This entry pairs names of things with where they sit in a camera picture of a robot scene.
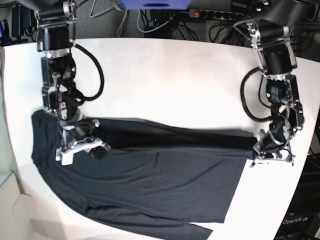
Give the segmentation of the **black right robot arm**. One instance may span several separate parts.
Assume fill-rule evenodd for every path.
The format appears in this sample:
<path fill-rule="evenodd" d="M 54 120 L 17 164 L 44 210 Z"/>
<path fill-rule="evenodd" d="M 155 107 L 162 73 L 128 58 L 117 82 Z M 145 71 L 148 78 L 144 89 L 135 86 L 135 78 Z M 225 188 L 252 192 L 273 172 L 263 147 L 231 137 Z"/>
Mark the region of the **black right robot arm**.
<path fill-rule="evenodd" d="M 44 111 L 57 119 L 61 146 L 55 159 L 63 166 L 73 163 L 74 155 L 86 152 L 101 159 L 111 147 L 102 140 L 97 119 L 87 119 L 79 110 L 85 102 L 101 96 L 105 78 L 98 60 L 85 48 L 75 43 L 76 1 L 74 0 L 21 0 L 19 3 L 33 10 L 36 19 L 37 51 L 41 58 L 42 100 Z M 98 70 L 100 87 L 96 95 L 84 96 L 74 82 L 76 64 L 72 48 L 87 55 Z"/>

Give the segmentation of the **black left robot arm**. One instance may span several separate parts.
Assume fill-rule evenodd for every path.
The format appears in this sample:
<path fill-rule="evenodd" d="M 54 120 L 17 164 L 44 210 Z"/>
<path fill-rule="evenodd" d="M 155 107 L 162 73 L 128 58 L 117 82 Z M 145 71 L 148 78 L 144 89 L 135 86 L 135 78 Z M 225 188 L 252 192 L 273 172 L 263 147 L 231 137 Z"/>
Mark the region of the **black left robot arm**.
<path fill-rule="evenodd" d="M 318 0 L 250 0 L 250 15 L 236 22 L 233 28 L 241 32 L 239 25 L 246 24 L 242 35 L 256 51 L 259 66 L 250 70 L 240 85 L 240 99 L 247 116 L 257 122 L 270 122 L 269 130 L 259 132 L 259 140 L 252 147 L 252 166 L 270 161 L 294 164 L 290 141 L 303 129 L 305 118 L 300 101 L 297 78 L 292 71 L 297 61 L 291 45 L 291 27 L 298 22 Z M 271 115 L 255 117 L 245 99 L 245 84 L 253 74 L 260 72 L 266 80 L 265 95 Z"/>

